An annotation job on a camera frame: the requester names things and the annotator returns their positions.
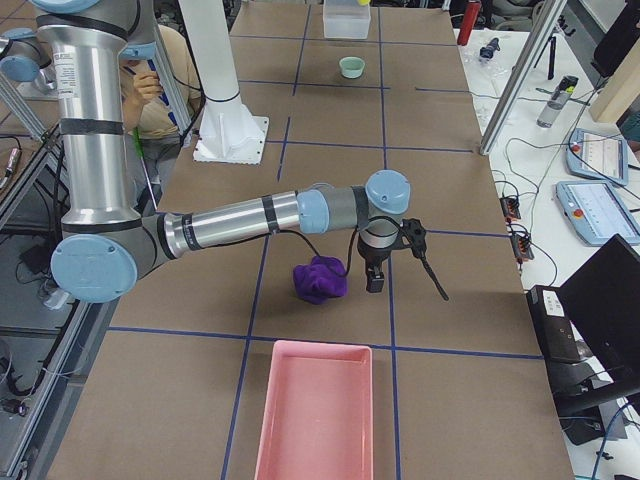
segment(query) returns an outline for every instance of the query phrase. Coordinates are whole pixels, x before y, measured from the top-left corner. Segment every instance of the white label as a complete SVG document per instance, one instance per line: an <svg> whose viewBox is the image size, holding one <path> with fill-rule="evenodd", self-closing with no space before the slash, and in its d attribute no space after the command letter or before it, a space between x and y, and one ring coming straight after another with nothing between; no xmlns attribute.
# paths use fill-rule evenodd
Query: white label
<svg viewBox="0 0 640 480"><path fill-rule="evenodd" d="M542 292L542 298L544 299L544 308L547 311L547 315L564 317L564 310L556 292L545 290Z"/></svg>
<svg viewBox="0 0 640 480"><path fill-rule="evenodd" d="M58 98L77 98L78 82L74 54L56 53L53 55L53 61L56 66Z"/></svg>

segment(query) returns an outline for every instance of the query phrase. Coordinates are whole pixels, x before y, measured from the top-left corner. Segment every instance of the clear bottle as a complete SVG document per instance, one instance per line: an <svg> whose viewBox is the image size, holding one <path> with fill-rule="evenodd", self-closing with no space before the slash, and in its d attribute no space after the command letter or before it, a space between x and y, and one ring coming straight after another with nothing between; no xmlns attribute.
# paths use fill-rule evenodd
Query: clear bottle
<svg viewBox="0 0 640 480"><path fill-rule="evenodd" d="M540 113L537 120L538 126L549 128L553 125L553 122L558 118L560 111L569 101L569 98L571 98L571 94L575 90L577 84L577 77L565 76L562 78L556 87L555 92L553 92L553 95L551 95L551 98Z"/></svg>

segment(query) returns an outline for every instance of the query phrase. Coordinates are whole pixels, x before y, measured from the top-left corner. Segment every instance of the black monitor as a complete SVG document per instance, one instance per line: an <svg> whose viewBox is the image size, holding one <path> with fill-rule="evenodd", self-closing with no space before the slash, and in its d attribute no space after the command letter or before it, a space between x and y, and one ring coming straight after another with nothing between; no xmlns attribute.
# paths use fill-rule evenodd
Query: black monitor
<svg viewBox="0 0 640 480"><path fill-rule="evenodd" d="M615 235L557 293L567 317L614 381L579 395L557 396L559 415L620 397L640 405L640 255Z"/></svg>

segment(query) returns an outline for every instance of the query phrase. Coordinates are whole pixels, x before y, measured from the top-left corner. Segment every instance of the pink tray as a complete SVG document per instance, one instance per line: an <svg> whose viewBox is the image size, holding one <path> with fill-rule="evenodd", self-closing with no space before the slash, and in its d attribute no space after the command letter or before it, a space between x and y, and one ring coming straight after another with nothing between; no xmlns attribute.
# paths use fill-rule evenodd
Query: pink tray
<svg viewBox="0 0 640 480"><path fill-rule="evenodd" d="M255 480L371 480L371 349L278 341Z"/></svg>

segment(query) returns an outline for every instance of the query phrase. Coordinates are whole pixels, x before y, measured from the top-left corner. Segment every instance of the white desk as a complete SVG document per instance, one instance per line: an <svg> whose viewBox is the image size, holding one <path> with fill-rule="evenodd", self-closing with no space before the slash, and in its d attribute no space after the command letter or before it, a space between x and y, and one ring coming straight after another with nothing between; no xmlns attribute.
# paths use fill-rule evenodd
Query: white desk
<svg viewBox="0 0 640 480"><path fill-rule="evenodd" d="M464 64L465 74L471 92L476 95L500 96L507 83L512 66L527 39L527 33L474 31L469 44L460 47L460 54ZM492 38L500 39L501 50L495 52L494 58L482 64L478 53ZM547 80L549 52L545 51L538 68L529 74L520 97L547 100L549 95L538 92L536 88L553 91L564 75L574 75L579 78L573 98L584 96L587 100L593 89L587 75L571 52L566 40L558 35L555 77ZM486 128L491 114L498 100L474 96L474 106L478 116L478 123L482 131ZM493 148L489 158L496 180L507 180L513 183L520 193L531 192L534 187L526 180L514 175L505 155L505 146L512 138L520 138L535 145L544 146L562 143L568 131L573 130L573 124L578 117L582 105L569 102L560 113L555 124L550 129L543 129L536 125L536 119L544 107L543 102L533 102L520 99L516 103L507 124L504 126L499 140ZM578 127L611 135L618 132L615 124L595 123L587 109ZM573 274L595 251L597 247L586 246L576 235L573 227L562 213L555 198L555 184L562 180L576 179L570 175L565 166L565 148L551 147L535 149L519 141L511 141L508 155L514 171L540 185L540 193L533 202L533 195L520 198L522 220L519 222L532 232L532 240L544 249L558 266L557 278L554 285L561 285ZM640 193L640 174L630 172L631 181L628 188L634 193ZM509 185L496 184L499 193L504 187L507 195L515 193ZM640 207L640 201L628 193L618 189L618 193L625 200L629 208ZM529 289L536 284L549 284L554 277L554 267L551 261L539 250L534 249L536 258L526 262L522 270L522 285ZM595 371L600 371L595 359L592 360ZM640 478L640 431L634 427L627 428L629 439L625 441L608 442L605 451L614 456L614 460L602 460L598 470L598 478L612 480L615 474L625 474ZM594 440L580 447L572 445L568 440L567 448L576 478L591 478L595 454L600 447L601 440Z"/></svg>

